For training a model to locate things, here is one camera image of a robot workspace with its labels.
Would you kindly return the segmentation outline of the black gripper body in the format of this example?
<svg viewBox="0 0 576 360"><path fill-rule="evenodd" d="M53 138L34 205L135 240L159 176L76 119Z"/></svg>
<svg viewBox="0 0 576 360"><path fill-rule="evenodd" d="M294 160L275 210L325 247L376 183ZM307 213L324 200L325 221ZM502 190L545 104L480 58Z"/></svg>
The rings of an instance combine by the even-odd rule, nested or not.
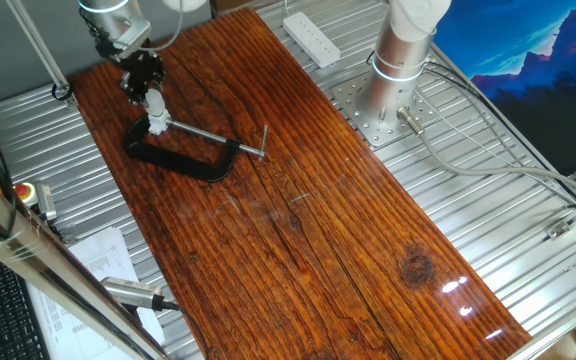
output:
<svg viewBox="0 0 576 360"><path fill-rule="evenodd" d="M120 62L125 72L122 82L127 89L138 90L147 85L160 87L164 80L162 58L152 51L136 51Z"/></svg>

